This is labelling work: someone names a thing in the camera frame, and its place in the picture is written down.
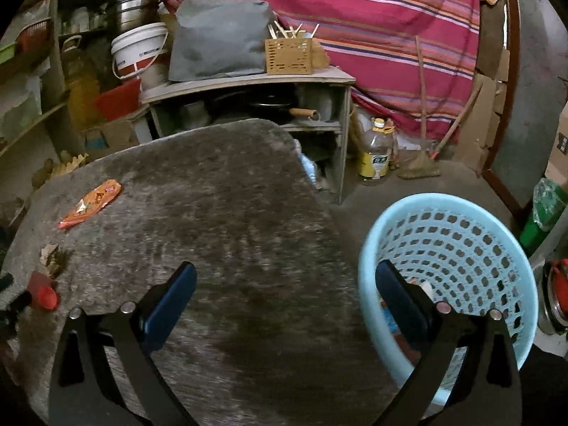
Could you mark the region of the small red cap piece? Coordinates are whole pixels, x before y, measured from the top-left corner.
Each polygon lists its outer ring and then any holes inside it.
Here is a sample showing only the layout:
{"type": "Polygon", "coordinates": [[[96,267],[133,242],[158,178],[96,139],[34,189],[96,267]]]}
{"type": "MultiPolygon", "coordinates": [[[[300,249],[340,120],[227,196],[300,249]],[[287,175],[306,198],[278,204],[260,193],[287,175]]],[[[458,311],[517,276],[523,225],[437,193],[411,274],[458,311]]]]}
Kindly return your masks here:
{"type": "Polygon", "coordinates": [[[31,307],[36,310],[53,312],[58,308],[60,299],[55,291],[54,281],[47,275],[34,271],[26,290],[31,293],[31,307]]]}

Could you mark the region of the dry leaf scrap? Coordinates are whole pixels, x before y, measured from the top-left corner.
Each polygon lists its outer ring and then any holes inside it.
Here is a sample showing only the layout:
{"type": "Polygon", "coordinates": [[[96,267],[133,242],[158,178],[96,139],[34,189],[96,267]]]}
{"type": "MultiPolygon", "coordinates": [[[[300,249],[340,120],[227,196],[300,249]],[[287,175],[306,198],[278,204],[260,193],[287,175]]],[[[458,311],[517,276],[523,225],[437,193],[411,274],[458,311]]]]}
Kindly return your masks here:
{"type": "Polygon", "coordinates": [[[47,244],[40,250],[39,262],[48,276],[56,278],[64,269],[65,252],[58,244],[47,244]]]}

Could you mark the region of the orange snack wrapper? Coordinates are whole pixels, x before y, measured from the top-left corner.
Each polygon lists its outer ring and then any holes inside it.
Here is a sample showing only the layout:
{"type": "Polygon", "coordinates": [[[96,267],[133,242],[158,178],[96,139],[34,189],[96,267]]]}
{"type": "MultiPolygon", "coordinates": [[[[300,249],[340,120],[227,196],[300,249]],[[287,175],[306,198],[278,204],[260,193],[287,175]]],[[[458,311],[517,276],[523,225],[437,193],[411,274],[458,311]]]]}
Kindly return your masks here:
{"type": "Polygon", "coordinates": [[[107,180],[87,193],[76,206],[58,223],[58,228],[66,230],[98,214],[109,205],[122,191],[122,184],[117,180],[107,180]]]}

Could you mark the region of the light blue plastic basket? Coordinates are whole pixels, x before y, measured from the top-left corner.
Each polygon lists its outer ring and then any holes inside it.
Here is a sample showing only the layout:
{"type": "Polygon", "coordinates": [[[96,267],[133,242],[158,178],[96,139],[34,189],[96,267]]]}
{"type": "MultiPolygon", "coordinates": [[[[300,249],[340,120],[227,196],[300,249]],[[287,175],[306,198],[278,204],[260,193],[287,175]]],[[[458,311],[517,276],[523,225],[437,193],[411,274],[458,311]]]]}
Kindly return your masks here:
{"type": "Polygon", "coordinates": [[[366,236],[358,262],[362,315],[381,362],[402,386],[414,365],[395,339],[392,312],[376,288],[383,260],[405,279],[428,283],[432,300],[456,312],[500,311],[517,364],[526,362],[538,317],[533,270],[513,234],[487,210],[449,194],[414,194],[387,208],[366,236]]]}

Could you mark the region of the green plastic bag bin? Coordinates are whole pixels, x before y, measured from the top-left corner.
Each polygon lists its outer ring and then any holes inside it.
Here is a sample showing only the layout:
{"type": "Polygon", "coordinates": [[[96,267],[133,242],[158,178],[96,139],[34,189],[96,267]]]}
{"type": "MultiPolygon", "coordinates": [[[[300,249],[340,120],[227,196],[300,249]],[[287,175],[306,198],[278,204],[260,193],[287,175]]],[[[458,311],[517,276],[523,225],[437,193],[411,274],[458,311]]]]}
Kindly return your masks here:
{"type": "Polygon", "coordinates": [[[536,184],[532,198],[533,208],[519,238],[528,256],[543,243],[567,207],[567,193],[547,178],[536,184]]]}

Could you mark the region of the red plastic tub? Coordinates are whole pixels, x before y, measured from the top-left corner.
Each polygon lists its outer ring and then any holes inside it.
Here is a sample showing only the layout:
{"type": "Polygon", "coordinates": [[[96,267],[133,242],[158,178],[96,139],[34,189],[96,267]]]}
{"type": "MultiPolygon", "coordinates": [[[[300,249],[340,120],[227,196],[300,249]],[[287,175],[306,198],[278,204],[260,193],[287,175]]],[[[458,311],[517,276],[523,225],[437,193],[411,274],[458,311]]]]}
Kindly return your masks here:
{"type": "Polygon", "coordinates": [[[137,111],[140,106],[141,84],[140,78],[134,78],[100,94],[94,104],[102,118],[114,121],[137,111]]]}

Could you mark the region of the oil bottle yellow label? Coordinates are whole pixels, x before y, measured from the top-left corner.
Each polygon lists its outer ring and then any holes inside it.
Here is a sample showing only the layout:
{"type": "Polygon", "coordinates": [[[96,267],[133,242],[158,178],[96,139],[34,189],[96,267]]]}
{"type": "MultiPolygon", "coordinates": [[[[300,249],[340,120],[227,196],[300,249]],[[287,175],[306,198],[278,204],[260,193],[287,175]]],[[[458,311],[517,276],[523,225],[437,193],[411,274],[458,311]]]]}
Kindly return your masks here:
{"type": "Polygon", "coordinates": [[[372,127],[363,134],[359,175],[364,180],[380,180],[389,171],[393,157],[395,128],[383,118],[374,118],[372,127]]]}

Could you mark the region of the white plastic bucket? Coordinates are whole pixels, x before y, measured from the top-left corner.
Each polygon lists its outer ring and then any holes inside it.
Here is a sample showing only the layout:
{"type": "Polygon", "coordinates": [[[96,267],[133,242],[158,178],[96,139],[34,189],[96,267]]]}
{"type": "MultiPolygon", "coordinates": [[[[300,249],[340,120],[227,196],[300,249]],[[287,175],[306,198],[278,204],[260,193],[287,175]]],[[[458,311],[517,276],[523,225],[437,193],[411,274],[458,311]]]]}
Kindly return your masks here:
{"type": "Polygon", "coordinates": [[[112,71],[126,81],[141,76],[166,53],[169,30],[164,22],[145,24],[127,31],[111,43],[112,71]]]}

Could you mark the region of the low wooden shelf table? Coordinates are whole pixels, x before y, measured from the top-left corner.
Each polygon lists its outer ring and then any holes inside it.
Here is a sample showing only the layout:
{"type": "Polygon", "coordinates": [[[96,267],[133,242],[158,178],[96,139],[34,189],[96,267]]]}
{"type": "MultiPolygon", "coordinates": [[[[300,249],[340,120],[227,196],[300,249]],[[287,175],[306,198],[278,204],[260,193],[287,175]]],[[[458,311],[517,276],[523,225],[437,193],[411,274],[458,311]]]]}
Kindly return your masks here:
{"type": "Polygon", "coordinates": [[[318,165],[322,186],[344,198],[353,76],[338,67],[305,75],[256,74],[169,83],[142,94],[160,135],[242,119],[265,119],[302,144],[318,165]]]}

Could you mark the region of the grey cushion bag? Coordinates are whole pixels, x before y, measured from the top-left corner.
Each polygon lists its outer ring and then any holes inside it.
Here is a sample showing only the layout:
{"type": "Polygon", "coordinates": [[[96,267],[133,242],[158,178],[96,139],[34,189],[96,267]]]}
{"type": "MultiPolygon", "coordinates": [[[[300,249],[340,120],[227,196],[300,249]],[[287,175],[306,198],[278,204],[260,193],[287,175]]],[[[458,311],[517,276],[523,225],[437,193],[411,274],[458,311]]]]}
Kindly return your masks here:
{"type": "Polygon", "coordinates": [[[185,0],[175,14],[169,81],[266,71],[265,40],[274,13],[261,0],[185,0]]]}

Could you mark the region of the wooden utensil holder box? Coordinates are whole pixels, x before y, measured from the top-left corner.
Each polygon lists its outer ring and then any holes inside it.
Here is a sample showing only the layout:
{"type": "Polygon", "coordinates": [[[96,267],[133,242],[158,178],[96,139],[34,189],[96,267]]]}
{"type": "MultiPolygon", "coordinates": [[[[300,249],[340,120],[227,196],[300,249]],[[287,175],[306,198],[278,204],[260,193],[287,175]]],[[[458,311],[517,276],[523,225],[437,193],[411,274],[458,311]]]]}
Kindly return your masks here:
{"type": "Polygon", "coordinates": [[[274,75],[310,75],[330,66],[329,56],[312,32],[301,24],[285,28],[275,20],[268,24],[265,40],[266,71],[274,75]]]}

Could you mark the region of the steel pot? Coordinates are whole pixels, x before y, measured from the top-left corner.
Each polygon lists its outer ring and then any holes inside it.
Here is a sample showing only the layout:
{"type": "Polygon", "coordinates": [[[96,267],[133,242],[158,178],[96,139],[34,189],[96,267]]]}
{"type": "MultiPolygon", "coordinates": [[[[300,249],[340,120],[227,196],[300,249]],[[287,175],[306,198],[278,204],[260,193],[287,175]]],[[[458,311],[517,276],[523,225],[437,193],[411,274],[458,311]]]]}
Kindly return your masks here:
{"type": "Polygon", "coordinates": [[[117,35],[159,21],[160,0],[115,0],[110,4],[108,17],[117,35]]]}

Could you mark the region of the pink striped cloth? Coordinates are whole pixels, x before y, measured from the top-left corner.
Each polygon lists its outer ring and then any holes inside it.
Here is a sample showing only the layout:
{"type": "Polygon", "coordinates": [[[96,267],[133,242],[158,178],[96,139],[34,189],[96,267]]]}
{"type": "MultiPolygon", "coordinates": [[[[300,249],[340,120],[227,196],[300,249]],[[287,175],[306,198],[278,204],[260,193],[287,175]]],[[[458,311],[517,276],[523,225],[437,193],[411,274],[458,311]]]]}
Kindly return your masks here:
{"type": "MultiPolygon", "coordinates": [[[[163,0],[175,11],[184,0],[163,0]]],[[[473,88],[480,0],[262,0],[315,35],[353,100],[410,135],[444,137],[473,88]]]]}

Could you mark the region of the wooden wall shelf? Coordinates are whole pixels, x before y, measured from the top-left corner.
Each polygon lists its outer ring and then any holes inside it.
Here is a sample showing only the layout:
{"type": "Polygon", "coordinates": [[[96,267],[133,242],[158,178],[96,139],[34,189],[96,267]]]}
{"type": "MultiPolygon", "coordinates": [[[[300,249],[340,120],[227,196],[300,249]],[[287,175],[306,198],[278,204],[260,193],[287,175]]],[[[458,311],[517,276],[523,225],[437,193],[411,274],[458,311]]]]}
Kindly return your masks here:
{"type": "Polygon", "coordinates": [[[58,0],[24,0],[1,33],[2,154],[37,129],[56,153],[85,152],[71,120],[60,34],[58,0]]]}

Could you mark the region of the dark door red frame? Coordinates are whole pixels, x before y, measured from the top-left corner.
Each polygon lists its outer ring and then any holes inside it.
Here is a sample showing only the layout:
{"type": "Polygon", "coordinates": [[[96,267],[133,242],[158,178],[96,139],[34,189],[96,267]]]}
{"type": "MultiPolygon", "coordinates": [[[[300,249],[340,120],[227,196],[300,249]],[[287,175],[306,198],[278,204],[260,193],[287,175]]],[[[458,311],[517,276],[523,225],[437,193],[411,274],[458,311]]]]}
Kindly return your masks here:
{"type": "Polygon", "coordinates": [[[516,214],[544,175],[566,102],[567,27],[557,0],[509,2],[506,106],[482,175],[516,214]]]}

